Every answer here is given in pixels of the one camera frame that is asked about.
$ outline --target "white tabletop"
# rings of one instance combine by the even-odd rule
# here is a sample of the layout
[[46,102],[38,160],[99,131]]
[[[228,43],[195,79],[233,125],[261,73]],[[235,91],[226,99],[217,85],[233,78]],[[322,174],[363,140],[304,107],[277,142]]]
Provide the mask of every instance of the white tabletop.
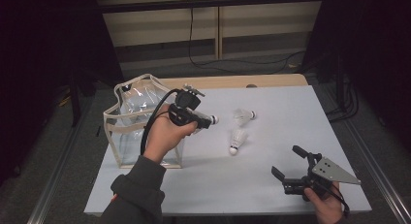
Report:
[[[220,118],[217,125],[187,137],[183,169],[168,169],[161,189],[164,215],[253,215],[313,212],[301,196],[285,195],[271,166],[288,178],[306,176],[308,163],[292,151],[297,144],[322,153],[354,174],[311,86],[202,89],[198,111]],[[247,141],[229,153],[237,108],[257,113],[243,128]],[[100,215],[112,196],[111,183],[129,170],[118,169],[108,147],[86,213]],[[340,184],[352,212],[371,207],[359,185]]]

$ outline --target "dark floor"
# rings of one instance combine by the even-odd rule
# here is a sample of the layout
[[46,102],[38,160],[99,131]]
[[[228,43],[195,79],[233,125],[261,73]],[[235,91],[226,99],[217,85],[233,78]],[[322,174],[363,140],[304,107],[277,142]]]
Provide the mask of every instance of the dark floor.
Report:
[[[325,112],[335,108],[332,98],[334,84],[313,83],[317,96]],[[108,141],[101,130],[102,112],[115,103],[110,89],[99,89],[92,98],[82,98],[89,102],[89,112],[79,127],[79,135],[73,144],[72,152],[67,158],[58,179],[56,190],[51,194],[44,223],[95,223],[98,218],[83,213],[93,182],[98,174],[101,161],[108,146]],[[71,128],[70,103],[56,107],[42,135],[36,142],[19,177],[10,178],[0,188],[0,223],[27,223],[55,169],[59,156],[65,146]],[[362,187],[368,198],[372,211],[352,214],[348,223],[398,223],[392,208],[389,206],[382,188],[366,166],[358,148],[358,143],[347,129],[346,121],[332,124],[354,171],[363,182]],[[398,196],[411,206],[411,155],[394,133],[381,125],[378,116],[360,96],[359,112],[349,119],[369,147],[372,156],[380,166],[387,180],[392,184]],[[297,217],[178,217],[175,220],[165,218],[165,223],[315,223],[313,215]]]

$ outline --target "sleeve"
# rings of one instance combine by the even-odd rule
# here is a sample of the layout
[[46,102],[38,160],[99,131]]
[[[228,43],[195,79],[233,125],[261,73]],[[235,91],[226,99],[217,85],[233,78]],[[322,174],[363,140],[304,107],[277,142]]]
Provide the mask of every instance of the sleeve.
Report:
[[140,156],[128,175],[111,185],[116,194],[100,218],[100,223],[162,223],[160,191],[166,169]]

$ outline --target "hand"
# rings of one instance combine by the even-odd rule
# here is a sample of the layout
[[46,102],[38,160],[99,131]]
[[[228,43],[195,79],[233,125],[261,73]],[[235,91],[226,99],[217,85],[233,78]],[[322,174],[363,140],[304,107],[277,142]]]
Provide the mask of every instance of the hand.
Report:
[[[333,182],[331,191],[338,194],[339,183]],[[322,199],[311,188],[305,188],[304,193],[315,207],[320,224],[334,224],[342,217],[341,203],[329,193],[326,193]]]
[[195,121],[184,126],[174,125],[166,112],[168,109],[169,105],[163,105],[157,112],[160,115],[157,116],[148,133],[147,145],[143,154],[144,157],[156,163],[161,163],[169,150],[176,147],[185,136],[192,134],[197,128]]

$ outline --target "person's left hand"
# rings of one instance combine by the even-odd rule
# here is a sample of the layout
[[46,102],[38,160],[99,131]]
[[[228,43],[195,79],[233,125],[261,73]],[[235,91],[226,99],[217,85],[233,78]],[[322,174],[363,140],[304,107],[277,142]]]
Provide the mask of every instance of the person's left hand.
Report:
[[184,126],[173,124],[166,112],[168,109],[169,105],[163,105],[157,112],[160,115],[151,126],[143,154],[156,163],[160,163],[169,150],[175,148],[185,136],[192,134],[197,128],[195,121]]

